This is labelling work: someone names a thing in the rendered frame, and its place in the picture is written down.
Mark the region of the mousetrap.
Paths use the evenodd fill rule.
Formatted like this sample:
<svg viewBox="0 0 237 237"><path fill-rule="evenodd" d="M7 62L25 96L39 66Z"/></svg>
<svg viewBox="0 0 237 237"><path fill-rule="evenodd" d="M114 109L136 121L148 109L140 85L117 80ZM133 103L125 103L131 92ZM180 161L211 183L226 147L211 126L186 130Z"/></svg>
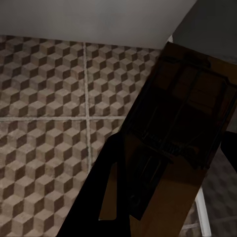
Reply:
<svg viewBox="0 0 237 237"><path fill-rule="evenodd" d="M121 125L131 237L178 237L237 107L237 65L167 41ZM117 162L99 220L117 217Z"/></svg>

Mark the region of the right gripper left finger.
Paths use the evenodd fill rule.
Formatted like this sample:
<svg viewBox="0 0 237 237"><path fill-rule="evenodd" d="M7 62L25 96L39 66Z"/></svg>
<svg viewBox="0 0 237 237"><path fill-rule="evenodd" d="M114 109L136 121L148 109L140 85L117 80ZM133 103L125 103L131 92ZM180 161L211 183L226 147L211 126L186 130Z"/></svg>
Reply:
<svg viewBox="0 0 237 237"><path fill-rule="evenodd" d="M112 165L117 162L117 217L99 220ZM131 237L124 135L104 144L56 237Z"/></svg>

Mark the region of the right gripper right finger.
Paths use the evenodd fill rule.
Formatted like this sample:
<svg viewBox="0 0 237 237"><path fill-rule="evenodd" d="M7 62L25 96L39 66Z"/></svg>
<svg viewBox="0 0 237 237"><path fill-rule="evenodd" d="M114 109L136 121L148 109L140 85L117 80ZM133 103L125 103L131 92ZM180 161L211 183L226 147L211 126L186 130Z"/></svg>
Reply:
<svg viewBox="0 0 237 237"><path fill-rule="evenodd" d="M220 148L237 172L237 132L225 131Z"/></svg>

